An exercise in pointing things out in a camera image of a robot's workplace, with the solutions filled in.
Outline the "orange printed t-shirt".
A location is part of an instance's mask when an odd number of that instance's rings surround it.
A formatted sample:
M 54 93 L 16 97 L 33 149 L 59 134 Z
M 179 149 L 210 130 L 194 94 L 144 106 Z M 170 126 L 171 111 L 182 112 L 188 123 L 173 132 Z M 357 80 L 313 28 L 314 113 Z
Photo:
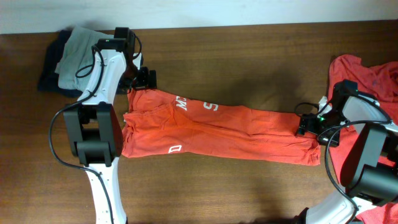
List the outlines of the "orange printed t-shirt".
M 320 145 L 296 136 L 299 117 L 191 100 L 160 90 L 127 95 L 122 154 L 128 158 L 191 152 L 232 159 L 317 166 Z

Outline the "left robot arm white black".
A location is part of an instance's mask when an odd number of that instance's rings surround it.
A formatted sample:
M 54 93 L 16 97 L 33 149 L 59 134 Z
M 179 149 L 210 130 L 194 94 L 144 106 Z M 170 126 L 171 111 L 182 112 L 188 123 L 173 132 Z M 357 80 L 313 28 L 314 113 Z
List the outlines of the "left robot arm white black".
M 122 129 L 114 110 L 119 92 L 155 89 L 156 72 L 142 64 L 142 44 L 127 27 L 118 27 L 112 38 L 93 44 L 93 61 L 82 95 L 62 108 L 70 149 L 90 182 L 96 223 L 128 222 L 118 180 L 118 163 L 123 148 Z

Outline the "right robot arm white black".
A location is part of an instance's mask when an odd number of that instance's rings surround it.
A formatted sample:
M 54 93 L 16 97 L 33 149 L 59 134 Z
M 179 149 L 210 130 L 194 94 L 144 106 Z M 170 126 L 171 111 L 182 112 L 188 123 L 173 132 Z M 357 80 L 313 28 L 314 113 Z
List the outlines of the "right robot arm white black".
M 343 80 L 334 85 L 331 99 L 322 98 L 315 107 L 317 113 L 300 115 L 296 134 L 316 135 L 326 155 L 340 145 L 343 128 L 352 126 L 359 136 L 342 165 L 340 181 L 330 180 L 335 191 L 293 222 L 351 223 L 360 213 L 397 203 L 397 166 L 379 162 L 381 156 L 397 162 L 397 125 L 376 97 Z

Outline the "grey folded garment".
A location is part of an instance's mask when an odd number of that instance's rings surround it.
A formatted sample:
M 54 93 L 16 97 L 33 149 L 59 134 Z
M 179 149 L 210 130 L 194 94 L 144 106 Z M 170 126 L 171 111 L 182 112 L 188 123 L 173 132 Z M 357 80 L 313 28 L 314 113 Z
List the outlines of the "grey folded garment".
M 111 35 L 89 30 L 83 27 L 75 27 L 67 40 L 63 55 L 55 72 L 59 74 L 58 86 L 66 90 L 83 91 L 90 79 L 90 76 L 76 78 L 76 72 L 93 62 L 91 46 L 100 39 L 110 38 Z

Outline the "dark navy folded garment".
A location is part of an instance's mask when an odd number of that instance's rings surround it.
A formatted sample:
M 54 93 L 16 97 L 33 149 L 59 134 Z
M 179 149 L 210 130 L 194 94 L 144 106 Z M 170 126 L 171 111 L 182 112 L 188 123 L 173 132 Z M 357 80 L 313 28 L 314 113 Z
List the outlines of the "dark navy folded garment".
M 82 94 L 80 90 L 61 89 L 58 86 L 59 74 L 55 72 L 71 34 L 72 32 L 69 30 L 61 30 L 57 38 L 47 47 L 44 66 L 37 84 L 38 91 L 54 92 L 68 98 L 76 98 Z

